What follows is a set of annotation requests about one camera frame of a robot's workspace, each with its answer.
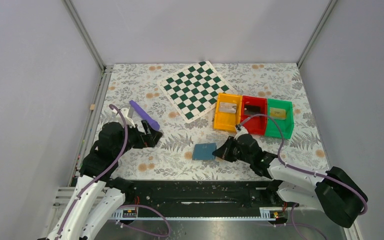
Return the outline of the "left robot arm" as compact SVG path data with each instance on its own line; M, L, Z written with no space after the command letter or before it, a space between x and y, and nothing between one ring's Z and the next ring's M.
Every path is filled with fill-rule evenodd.
M148 121L104 124L83 159L73 194L47 240L93 240L116 209L134 199L134 184L113 178L119 158L130 149L153 148L163 136Z

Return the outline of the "blue leather card holder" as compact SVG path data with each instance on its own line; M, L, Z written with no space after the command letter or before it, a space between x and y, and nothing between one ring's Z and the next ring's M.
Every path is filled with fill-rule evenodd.
M195 161L215 160L213 152L217 149L216 143L199 143L193 148L192 159Z

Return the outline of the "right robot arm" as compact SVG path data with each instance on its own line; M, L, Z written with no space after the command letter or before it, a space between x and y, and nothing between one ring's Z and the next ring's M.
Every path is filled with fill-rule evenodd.
M312 169L282 162L263 151L250 134L230 136L212 153L228 162L243 161L260 177L272 180L271 189L284 202L317 209L337 225L350 228L368 210L368 197L341 168Z

